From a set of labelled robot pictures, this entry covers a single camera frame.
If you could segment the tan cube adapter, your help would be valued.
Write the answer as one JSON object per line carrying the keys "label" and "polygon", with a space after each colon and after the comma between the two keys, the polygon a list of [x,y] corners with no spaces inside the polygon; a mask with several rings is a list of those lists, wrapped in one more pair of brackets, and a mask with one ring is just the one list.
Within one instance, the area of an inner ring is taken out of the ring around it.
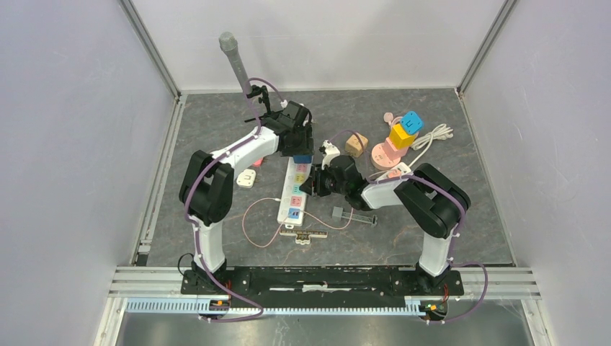
{"label": "tan cube adapter", "polygon": [[365,136],[354,133],[347,139],[344,149],[348,155],[358,158],[365,152],[367,145],[368,139]]}

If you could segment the pink round socket tower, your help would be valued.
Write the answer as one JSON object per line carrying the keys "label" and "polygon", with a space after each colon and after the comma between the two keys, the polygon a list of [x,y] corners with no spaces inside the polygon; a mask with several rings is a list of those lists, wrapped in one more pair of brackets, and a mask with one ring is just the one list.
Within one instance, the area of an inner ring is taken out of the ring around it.
{"label": "pink round socket tower", "polygon": [[371,162],[380,171],[389,170],[401,161],[408,150],[408,146],[396,148],[391,139],[387,137],[384,142],[376,144],[371,150]]}

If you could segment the long white power strip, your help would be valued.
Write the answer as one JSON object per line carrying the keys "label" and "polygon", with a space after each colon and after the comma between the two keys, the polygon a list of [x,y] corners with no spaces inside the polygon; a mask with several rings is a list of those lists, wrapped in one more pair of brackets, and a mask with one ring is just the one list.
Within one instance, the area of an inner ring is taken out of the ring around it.
{"label": "long white power strip", "polygon": [[296,163],[293,157],[288,159],[277,213],[277,222],[287,229],[303,225],[308,195],[300,190],[300,186],[307,180],[310,169],[309,163]]}

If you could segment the yellow cube adapter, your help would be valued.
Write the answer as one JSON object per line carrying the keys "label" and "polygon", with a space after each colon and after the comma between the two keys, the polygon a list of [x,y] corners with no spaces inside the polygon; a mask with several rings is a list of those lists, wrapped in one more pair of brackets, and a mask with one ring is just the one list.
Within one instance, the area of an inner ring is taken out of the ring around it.
{"label": "yellow cube adapter", "polygon": [[418,134],[418,132],[415,132],[414,134],[407,133],[403,126],[400,123],[397,123],[392,126],[388,137],[395,148],[403,149],[412,145]]}

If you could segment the white plug adapter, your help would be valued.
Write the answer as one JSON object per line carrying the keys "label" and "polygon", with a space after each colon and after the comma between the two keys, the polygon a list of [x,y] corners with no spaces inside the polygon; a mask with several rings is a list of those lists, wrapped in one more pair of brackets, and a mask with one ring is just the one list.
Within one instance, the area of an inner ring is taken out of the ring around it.
{"label": "white plug adapter", "polygon": [[257,182],[257,172],[254,169],[245,169],[236,178],[236,184],[242,188],[252,188]]}

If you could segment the light blue cube adapter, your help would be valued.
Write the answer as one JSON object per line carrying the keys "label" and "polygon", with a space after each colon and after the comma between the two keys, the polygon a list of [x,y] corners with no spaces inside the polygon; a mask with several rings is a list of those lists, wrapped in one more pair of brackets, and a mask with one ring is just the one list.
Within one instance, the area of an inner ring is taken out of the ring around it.
{"label": "light blue cube adapter", "polygon": [[415,111],[407,112],[400,120],[402,128],[410,136],[417,134],[423,127],[424,121]]}

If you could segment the dark blue cube adapter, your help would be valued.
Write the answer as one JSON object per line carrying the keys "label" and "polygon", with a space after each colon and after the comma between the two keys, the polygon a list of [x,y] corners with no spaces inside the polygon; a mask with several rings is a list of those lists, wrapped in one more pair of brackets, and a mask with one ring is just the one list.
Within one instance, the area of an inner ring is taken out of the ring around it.
{"label": "dark blue cube adapter", "polygon": [[293,161],[295,164],[311,164],[313,161],[312,155],[295,155],[293,156]]}

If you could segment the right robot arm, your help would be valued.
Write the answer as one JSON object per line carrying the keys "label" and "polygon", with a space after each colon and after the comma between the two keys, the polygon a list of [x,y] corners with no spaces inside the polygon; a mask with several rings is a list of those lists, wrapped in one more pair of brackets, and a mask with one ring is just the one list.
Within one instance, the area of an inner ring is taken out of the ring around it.
{"label": "right robot arm", "polygon": [[312,197],[342,195],[352,208],[377,210],[402,205],[424,232],[416,268],[418,289],[434,294],[445,285],[452,236],[471,206],[468,194],[428,163],[397,177],[369,181],[348,155],[312,166],[300,191]]}

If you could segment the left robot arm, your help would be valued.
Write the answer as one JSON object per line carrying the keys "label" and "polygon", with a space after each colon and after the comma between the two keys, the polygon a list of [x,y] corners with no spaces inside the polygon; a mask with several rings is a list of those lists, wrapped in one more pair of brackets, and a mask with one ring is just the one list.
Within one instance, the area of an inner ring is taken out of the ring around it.
{"label": "left robot arm", "polygon": [[256,127],[236,142],[210,153],[194,152],[179,189],[185,219],[195,234],[195,262],[203,270],[198,283],[208,293],[219,293],[226,286],[226,274],[219,270],[226,263],[222,225],[233,204],[236,175],[275,153],[313,155],[312,114],[305,106],[289,101],[255,121]]}

